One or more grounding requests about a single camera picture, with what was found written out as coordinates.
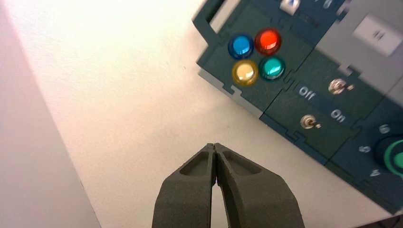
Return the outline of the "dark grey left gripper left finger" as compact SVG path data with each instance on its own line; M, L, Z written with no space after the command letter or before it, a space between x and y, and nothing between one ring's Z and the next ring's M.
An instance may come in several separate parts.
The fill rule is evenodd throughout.
M208 143L162 183L154 205L153 228L209 228L216 183L214 144Z

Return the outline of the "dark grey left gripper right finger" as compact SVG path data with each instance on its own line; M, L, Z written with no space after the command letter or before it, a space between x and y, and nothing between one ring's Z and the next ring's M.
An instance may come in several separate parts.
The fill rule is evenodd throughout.
M230 228L303 228L298 202L279 175L222 144L216 170Z

